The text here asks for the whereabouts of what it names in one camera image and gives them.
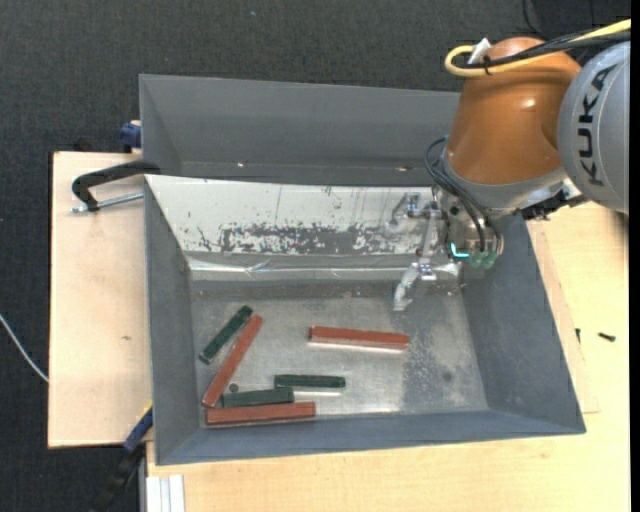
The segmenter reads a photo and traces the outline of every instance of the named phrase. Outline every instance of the red stick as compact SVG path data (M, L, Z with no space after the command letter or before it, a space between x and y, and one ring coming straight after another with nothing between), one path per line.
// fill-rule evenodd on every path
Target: red stick
M300 420L312 418L315 415L316 404L313 402L228 407L226 409L207 409L207 425L216 427L253 425L264 422Z
M240 361L244 357L244 354L247 352L253 338L255 338L256 334L260 330L262 326L262 318L257 315L252 315L247 324L245 325L243 331L238 336L236 340L236 344L231 349L229 356L225 360L220 368L220 371L216 374L209 385L209 389L202 397L203 405L207 407L213 407L216 405L218 399L222 396L224 389L227 387L227 384L233 377L233 374L238 368Z
M409 345L409 336L395 332L361 331L338 327L314 325L309 329L309 340L316 343L352 345L357 347L405 349Z

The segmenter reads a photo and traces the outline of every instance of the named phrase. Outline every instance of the cable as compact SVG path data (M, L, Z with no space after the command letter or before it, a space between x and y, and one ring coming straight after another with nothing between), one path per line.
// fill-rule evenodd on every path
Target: cable
M591 16L591 26L595 27L596 17L595 17L594 8L593 8L593 0L589 0L589 14ZM584 66L584 63L593 57L593 55L589 55L589 50L590 48L586 47L584 50L582 50L580 55L575 57L576 62L581 66Z
M444 168L441 170L441 173L444 177L446 177L448 180L451 181L451 178L449 178L449 176L447 176L446 171L444 170ZM496 238L496 244L495 244L495 251L498 254L502 254L502 249L504 247L504 239L502 237L502 234L496 229L496 227L493 225L493 222L491 221L490 217L489 217L489 213L484 209L484 207L478 203L478 201L476 201L466 190L464 190L463 188L459 188L458 187L458 193L459 193L459 197L465 198L469 203L471 203L476 210L478 210L480 212L480 214L482 215L482 218L484 220L484 224L485 226L487 226L488 228L490 228L493 233L494 236Z
M629 34L625 33L629 30L631 30L630 19L619 21L597 30L588 30L561 36L500 59L491 60L487 58L482 63L476 62L456 65L453 63L453 59L459 55L471 53L475 48L471 45L464 45L451 50L445 57L444 65L450 73L463 77L478 77L486 74L502 73L519 68L525 64L531 64L561 51L592 46L612 40L626 39L630 37Z
M20 340L15 335L15 333L11 330L11 327L9 326L9 323L5 320L4 316L2 316L2 313L0 313L0 323L2 323L2 325L4 325L4 328L9 333L9 337L13 340L13 342L16 345L16 347L18 347L18 350L22 354L22 357L25 358L27 363L29 363L31 368L33 368L35 370L35 372L40 376L40 378L48 383L49 382L49 377L47 377L47 374L44 373L40 369L40 367L33 361L33 359L31 359L31 356L29 356L29 354L27 354L27 351L24 349L24 347L22 346L22 343L20 343Z
M440 188L442 188L444 191L460 199L462 206L464 206L465 210L467 210L467 213L469 214L469 217L471 218L471 221L473 222L476 228L476 231L478 232L478 238L480 239L480 251L484 252L486 249L486 235L484 233L484 230L482 229L482 226L480 225L480 220L478 219L477 215L473 211L473 208L469 204L470 201L468 201L468 198L464 198L461 196L460 194L461 190L449 178L449 176L444 174L444 172L442 171L438 171L435 168L435 165L437 165L437 163L441 160L441 157L438 160L436 160L434 164L431 164L429 162L429 155L431 154L431 151L433 150L433 148L436 147L438 144L441 144L446 141L447 141L447 137L441 137L438 140L431 143L431 145L424 152L424 164L427 168L427 171L429 172L431 177L434 179L434 181L438 184L438 186L440 186Z
M527 24L527 26L529 27L529 29L534 32L535 34L537 34L538 36L540 36L542 39L549 39L547 36L545 36L542 31L538 28L536 28L533 25L533 22L531 21L531 17L529 16L529 9L528 9L528 4L529 4L529 0L522 0L522 15L524 17L524 21Z

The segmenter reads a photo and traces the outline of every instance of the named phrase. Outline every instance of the green bar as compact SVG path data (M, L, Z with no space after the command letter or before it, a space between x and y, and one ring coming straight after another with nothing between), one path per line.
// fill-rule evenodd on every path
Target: green bar
M471 258L469 258L469 264L473 268L478 268L480 266L480 263L482 263L482 261L486 257L487 257L487 253L486 252L476 251L471 255Z
M346 386L344 377L333 375L276 375L277 388L330 388L342 389Z
M211 364L213 359L216 357L216 354L224 344L227 343L233 335L247 323L252 314L253 310L249 306L242 306L238 312L231 317L231 320L227 322L227 325L225 325L222 330L216 334L211 343L207 345L207 348L200 352L198 359L205 364Z
M245 391L243 393L228 393L222 397L222 403L225 407L287 404L293 402L293 400L293 389L291 388L261 389L259 391Z
M485 260L482 262L482 268L485 269L490 269L491 267L493 267L493 264L496 262L496 260L498 259L498 253L496 251L491 251L489 253L489 255L485 258Z

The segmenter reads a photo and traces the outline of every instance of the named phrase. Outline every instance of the black cable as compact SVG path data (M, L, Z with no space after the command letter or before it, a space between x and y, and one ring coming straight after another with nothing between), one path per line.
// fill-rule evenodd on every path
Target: black cable
M433 148L436 147L438 144L442 144L443 142L446 142L446 140L447 140L447 137L441 137L438 140L432 142L431 145L426 149L426 151L424 152L425 167L427 168L427 171L429 172L433 180L436 182L436 184L438 184L440 188L442 188L445 192L448 192L456 196L458 199L460 199L462 206L464 206L465 210L467 210L467 213L469 214L469 217L471 218L471 221L473 222L476 228L476 231L478 232L478 237L480 239L480 251L484 252L487 244L486 235L484 233L484 230L482 229L482 226L480 225L480 221L478 220L478 217L476 216L475 212L473 211L473 208L469 204L469 201L466 198L461 196L460 194L461 190L456 186L456 184L451 180L451 178L449 178L446 174L437 171L436 168L429 162L429 155L431 154L431 151L433 150ZM434 165L437 165L439 160L440 159L436 160Z
M546 35L540 31L540 29L536 28L529 17L529 9L527 5L529 4L529 0L522 0L522 15L524 16L524 21L529 27L529 29L534 33L540 36L542 39L549 39Z
M589 0L589 14L591 16L591 26L595 27L596 17L595 17L595 9L593 7L593 0Z
M144 457L144 444L139 444L133 452L123 455L115 473L109 477L103 487L91 500L89 512L107 512L118 495L124 491L127 483L133 478L136 469Z
M482 218L484 220L484 224L485 226L487 226L488 228L491 228L491 230L493 231L493 233L495 234L496 237L496 252L498 252L499 248L502 246L502 234L496 229L495 225L493 224L493 222L491 221L488 212L482 207L482 205L480 205L480 203L478 203L473 197L471 197L471 195L466 192L465 190L463 190L462 188L459 189L460 190L460 197L465 197L469 202L471 202L473 204L473 206L476 208L476 210L478 210L480 212L480 214L482 215Z
M562 36L560 38L556 38L551 41L547 41L545 43L532 46L531 48L522 50L521 52L515 53L513 55L501 57L498 59L491 59L487 57L487 59L482 62L461 63L457 65L457 67L461 69L490 70L491 67L493 66L500 66L502 64L511 64L513 62L530 59L532 57L548 55L550 53L555 53L559 51L569 51L569 50L574 50L576 48L584 48L584 47L596 46L604 43L612 43L620 40L626 40L631 37L631 32L622 31L615 34L608 34L606 36L588 37L585 39L580 39L578 41L571 40L575 37L579 37L580 35L581 33L578 32L578 33L570 34L567 36Z

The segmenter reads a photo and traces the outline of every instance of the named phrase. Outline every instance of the metal bracket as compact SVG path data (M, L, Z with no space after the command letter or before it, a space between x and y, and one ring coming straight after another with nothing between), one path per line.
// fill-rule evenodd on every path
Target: metal bracket
M142 194L128 194L126 196L98 202L98 200L93 197L91 192L89 192L90 187L95 187L98 185L103 185L105 183L110 183L112 181L129 178L138 174L161 174L161 172L160 168L152 162L147 162L145 160L136 160L134 162L128 162L126 164L108 167L107 169L102 169L100 171L90 172L88 174L78 176L71 185L71 190L76 195L76 197L85 204L85 206L72 208L71 211L74 213L83 211L95 212L100 208L104 208L105 206L112 206L127 201L133 201L134 199L142 197Z

